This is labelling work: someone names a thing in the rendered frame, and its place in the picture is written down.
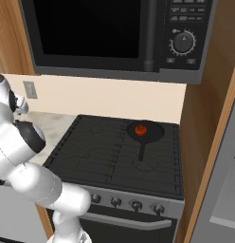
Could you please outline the wooden tall side panel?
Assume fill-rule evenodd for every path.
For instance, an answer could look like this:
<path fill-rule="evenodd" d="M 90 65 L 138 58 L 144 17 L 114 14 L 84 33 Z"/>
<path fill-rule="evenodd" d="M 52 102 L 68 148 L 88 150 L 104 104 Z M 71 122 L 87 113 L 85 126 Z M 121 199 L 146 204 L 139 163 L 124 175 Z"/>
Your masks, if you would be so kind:
<path fill-rule="evenodd" d="M 218 0 L 202 82 L 189 84 L 180 138 L 185 207 L 174 243 L 190 243 L 235 98 L 235 0 Z"/>

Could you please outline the grey wall socket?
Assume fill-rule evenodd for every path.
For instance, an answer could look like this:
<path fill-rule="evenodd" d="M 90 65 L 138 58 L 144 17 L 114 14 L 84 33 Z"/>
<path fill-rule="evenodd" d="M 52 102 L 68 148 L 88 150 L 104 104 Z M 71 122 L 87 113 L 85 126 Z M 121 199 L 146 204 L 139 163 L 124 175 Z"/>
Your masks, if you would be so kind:
<path fill-rule="evenodd" d="M 24 85 L 27 97 L 29 99 L 36 99 L 37 98 L 37 92 L 36 92 L 34 82 L 23 81 L 23 85 Z"/>

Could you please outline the black microwave dial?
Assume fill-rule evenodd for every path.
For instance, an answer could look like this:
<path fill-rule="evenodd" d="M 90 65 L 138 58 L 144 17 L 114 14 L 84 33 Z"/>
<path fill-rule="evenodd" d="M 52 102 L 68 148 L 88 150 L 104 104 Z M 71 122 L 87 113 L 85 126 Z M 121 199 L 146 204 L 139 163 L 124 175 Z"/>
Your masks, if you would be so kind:
<path fill-rule="evenodd" d="M 186 56 L 191 53 L 196 45 L 194 34 L 188 30 L 176 31 L 173 39 L 170 39 L 171 52 L 177 56 Z"/>

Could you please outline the grey fridge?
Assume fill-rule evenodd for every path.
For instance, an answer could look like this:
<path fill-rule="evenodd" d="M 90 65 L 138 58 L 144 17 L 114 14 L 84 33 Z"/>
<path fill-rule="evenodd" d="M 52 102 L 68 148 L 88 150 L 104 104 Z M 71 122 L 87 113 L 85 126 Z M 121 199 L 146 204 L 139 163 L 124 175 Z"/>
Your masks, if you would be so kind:
<path fill-rule="evenodd" d="M 235 243 L 235 100 L 190 243 Z"/>

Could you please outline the black frying pan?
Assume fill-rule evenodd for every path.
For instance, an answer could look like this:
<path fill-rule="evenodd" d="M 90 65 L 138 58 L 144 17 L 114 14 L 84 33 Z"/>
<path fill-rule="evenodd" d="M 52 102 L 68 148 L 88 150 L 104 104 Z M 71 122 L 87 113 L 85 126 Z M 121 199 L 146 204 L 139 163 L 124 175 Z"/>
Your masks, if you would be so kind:
<path fill-rule="evenodd" d="M 147 132 L 143 137 L 139 137 L 135 132 L 135 128 L 138 124 L 143 124 L 147 128 Z M 155 121 L 132 121 L 127 126 L 127 134 L 131 139 L 140 143 L 138 160 L 142 161 L 146 144 L 160 140 L 164 136 L 165 131 L 164 128 Z"/>

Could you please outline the grey base cabinet front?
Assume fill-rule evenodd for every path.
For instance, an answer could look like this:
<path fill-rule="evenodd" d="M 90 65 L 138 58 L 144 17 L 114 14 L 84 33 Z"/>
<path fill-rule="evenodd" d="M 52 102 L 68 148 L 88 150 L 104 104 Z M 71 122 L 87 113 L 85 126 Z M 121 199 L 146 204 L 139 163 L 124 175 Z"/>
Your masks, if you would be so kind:
<path fill-rule="evenodd" d="M 35 204 L 7 186 L 0 186 L 0 237 L 23 243 L 47 241 Z"/>

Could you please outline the black microwave oven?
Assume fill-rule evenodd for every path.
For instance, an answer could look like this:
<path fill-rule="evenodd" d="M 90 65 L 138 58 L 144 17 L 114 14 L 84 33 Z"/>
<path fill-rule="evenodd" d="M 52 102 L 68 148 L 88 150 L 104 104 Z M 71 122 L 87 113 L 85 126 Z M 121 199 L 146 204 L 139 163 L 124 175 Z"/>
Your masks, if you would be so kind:
<path fill-rule="evenodd" d="M 156 0 L 154 65 L 144 70 L 149 0 L 19 0 L 36 73 L 199 84 L 218 0 Z M 176 31 L 196 38 L 171 52 Z"/>

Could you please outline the black gas hob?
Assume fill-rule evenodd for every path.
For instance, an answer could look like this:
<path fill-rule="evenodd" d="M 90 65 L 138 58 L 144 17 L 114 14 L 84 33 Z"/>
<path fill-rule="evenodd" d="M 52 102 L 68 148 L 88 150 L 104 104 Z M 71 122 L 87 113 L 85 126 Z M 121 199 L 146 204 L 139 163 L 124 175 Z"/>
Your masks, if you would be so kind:
<path fill-rule="evenodd" d="M 183 199 L 180 131 L 175 123 L 158 122 L 165 131 L 147 143 L 127 134 L 135 120 L 79 115 L 44 163 L 62 181 L 139 195 Z"/>

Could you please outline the wooden wall cupboard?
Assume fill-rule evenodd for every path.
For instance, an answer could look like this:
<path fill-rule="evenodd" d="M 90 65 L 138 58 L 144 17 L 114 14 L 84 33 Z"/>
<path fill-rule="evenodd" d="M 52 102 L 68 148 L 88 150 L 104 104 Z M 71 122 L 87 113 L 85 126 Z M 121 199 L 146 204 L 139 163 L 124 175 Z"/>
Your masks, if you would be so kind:
<path fill-rule="evenodd" d="M 0 73 L 35 74 L 18 0 L 0 0 Z"/>

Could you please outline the black oven door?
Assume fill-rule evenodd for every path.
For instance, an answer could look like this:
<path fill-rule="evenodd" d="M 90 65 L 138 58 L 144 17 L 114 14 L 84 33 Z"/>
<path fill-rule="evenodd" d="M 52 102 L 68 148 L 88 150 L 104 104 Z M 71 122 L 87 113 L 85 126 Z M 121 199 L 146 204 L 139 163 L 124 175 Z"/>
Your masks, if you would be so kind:
<path fill-rule="evenodd" d="M 91 205 L 89 213 L 141 222 L 155 222 L 166 219 L 165 216 L 158 217 L 157 215 L 147 215 L 98 205 Z M 101 223 L 80 218 L 81 225 L 90 235 L 92 243 L 172 243 L 177 220 L 169 217 L 168 220 L 172 222 L 172 225 L 168 228 L 142 231 L 118 226 L 117 223 Z"/>

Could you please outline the red tomato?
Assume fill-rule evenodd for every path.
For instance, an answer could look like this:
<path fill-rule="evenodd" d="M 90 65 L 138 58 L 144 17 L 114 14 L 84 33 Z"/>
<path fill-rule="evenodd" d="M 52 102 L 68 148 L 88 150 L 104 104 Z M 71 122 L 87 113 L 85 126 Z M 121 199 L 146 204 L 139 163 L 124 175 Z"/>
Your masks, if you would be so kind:
<path fill-rule="evenodd" d="M 139 137 L 143 137 L 147 132 L 147 128 L 143 124 L 138 124 L 135 128 L 135 132 Z"/>

